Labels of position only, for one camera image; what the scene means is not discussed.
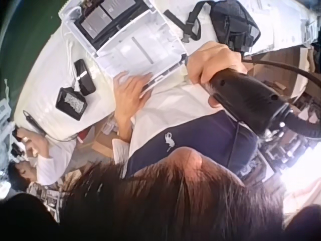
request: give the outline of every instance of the white cable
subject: white cable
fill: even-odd
[[[72,41],[70,41],[69,39],[65,40],[65,35],[70,34],[71,32],[67,32],[67,33],[63,33],[63,25],[64,22],[67,21],[67,18],[75,11],[75,10],[79,10],[80,14],[81,14],[81,7],[80,6],[76,6],[74,8],[72,8],[65,16],[64,16],[64,20],[61,23],[61,36],[66,44],[66,50],[67,50],[67,59],[68,59],[68,63],[67,63],[67,68],[68,68],[68,73],[69,75],[73,78],[73,82],[72,82],[72,87],[74,88],[74,90],[76,92],[80,91],[80,86],[79,86],[79,82],[77,81],[77,73],[75,70],[75,67],[73,65],[72,62],[72,48],[74,46],[74,43]]]
[[[5,85],[6,85],[6,89],[5,89],[6,99],[7,99],[7,102],[8,102],[8,104],[9,104],[10,99],[9,99],[8,79],[4,79],[4,81],[5,81]]]
[[[72,9],[70,9],[70,11],[64,16],[64,21],[67,20],[67,18],[71,15],[72,12],[74,12],[75,10],[79,10],[80,11],[80,14],[82,12],[82,8],[80,6],[76,6],[76,7],[73,7]]]

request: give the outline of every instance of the green wall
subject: green wall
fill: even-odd
[[[60,26],[58,11],[66,1],[22,0],[10,21],[0,51],[0,99],[5,97],[6,78],[13,109],[37,56]]]

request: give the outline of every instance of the power cord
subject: power cord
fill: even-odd
[[[278,62],[273,62],[273,61],[266,61],[266,60],[251,60],[251,59],[242,59],[243,63],[253,63],[253,64],[265,64],[265,65],[271,65],[274,67],[278,67],[278,68],[282,68],[282,69],[286,69],[286,70],[290,70],[294,73],[300,74],[303,77],[309,79],[310,81],[312,81],[314,84],[316,84],[319,88],[321,88],[321,80],[318,79],[317,77],[313,76],[312,74],[299,69],[297,67],[294,67],[292,65],[288,65],[288,64],[283,64],[283,63],[278,63]]]
[[[78,136],[76,134],[75,136],[73,136],[70,139],[63,140],[63,141],[58,140],[58,139],[52,137],[51,135],[49,135],[27,111],[23,110],[23,113],[24,113],[24,116],[26,117],[27,122],[29,124],[31,124],[43,136],[49,136],[50,138],[52,138],[53,140],[58,141],[58,142],[70,142],[70,141],[75,140]]]
[[[82,8],[80,6],[76,6],[72,8],[65,16],[64,16],[64,21],[67,21],[67,18],[70,17],[70,15],[75,12],[76,10],[79,11],[79,14],[82,14]],[[80,92],[80,86],[79,86],[79,81],[77,81],[77,73],[75,70],[75,67],[72,63],[72,48],[74,46],[74,43],[70,41],[69,39],[65,39],[65,36],[67,34],[71,34],[71,32],[64,33],[63,32],[63,27],[64,27],[64,21],[61,22],[60,25],[60,31],[61,31],[61,36],[65,42],[66,45],[66,52],[67,52],[67,68],[68,68],[68,73],[69,75],[73,78],[73,83],[72,83],[72,88],[75,90],[75,92]]]

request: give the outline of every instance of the white logo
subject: white logo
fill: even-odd
[[[175,146],[175,142],[172,139],[172,133],[168,132],[167,134],[165,134],[165,141],[166,144],[169,144],[169,148],[167,149],[167,152],[170,151],[171,148],[173,148]]]

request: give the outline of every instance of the white table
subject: white table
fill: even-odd
[[[170,10],[183,23],[186,22],[199,0],[154,0],[158,9],[163,13]],[[303,43],[312,43],[317,38],[317,15],[295,0],[239,0],[253,17],[261,31],[261,38],[253,47],[250,54],[279,50]],[[199,41],[191,40],[185,44],[189,54],[208,41],[217,41],[211,19],[210,6],[204,5],[199,20],[202,24],[202,37]],[[309,28],[302,25],[311,23]],[[173,31],[183,37],[183,31],[169,20]],[[304,39],[308,30],[311,37]]]
[[[188,13],[198,2],[198,0],[153,1],[156,2],[156,6],[161,12],[170,9],[183,22],[186,21]],[[240,0],[240,2],[253,16],[262,32],[261,39],[251,53],[277,50],[304,43],[302,39],[304,34],[300,27],[302,19],[312,23],[311,26],[316,29],[316,15],[294,0],[261,0],[261,8],[255,0]],[[204,7],[199,18],[203,29],[202,38],[185,45],[189,54],[192,54],[205,42],[216,40],[208,7]],[[170,21],[169,24],[172,30],[182,37],[182,30]],[[23,110],[28,111],[42,128],[60,140],[103,119],[115,108],[112,80],[101,73],[82,46],[71,34],[66,35],[66,31],[63,29],[62,34],[60,27],[42,49],[27,78],[14,116],[15,122],[19,126],[32,130],[33,128],[26,122],[22,112]],[[55,108],[59,89],[70,87],[73,79],[67,70],[66,39],[73,42],[71,62],[73,63],[79,58],[85,59],[97,88],[94,94],[86,98],[88,107],[79,122]],[[156,91],[164,91],[179,84],[184,80],[183,75],[179,71],[176,72],[160,86],[157,86]]]

